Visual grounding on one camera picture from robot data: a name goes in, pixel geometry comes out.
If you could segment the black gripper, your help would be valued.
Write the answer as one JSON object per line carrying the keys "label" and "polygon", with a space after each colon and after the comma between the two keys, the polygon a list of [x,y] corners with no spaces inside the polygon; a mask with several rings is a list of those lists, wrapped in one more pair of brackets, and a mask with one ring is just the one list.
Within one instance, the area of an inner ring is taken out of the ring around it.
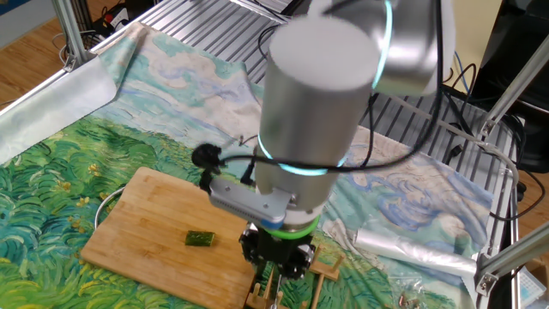
{"label": "black gripper", "polygon": [[312,235],[298,239],[277,239],[266,230],[247,228],[239,237],[244,259],[252,264],[256,275],[261,275],[271,263],[280,275],[289,280],[305,276],[315,256]]}

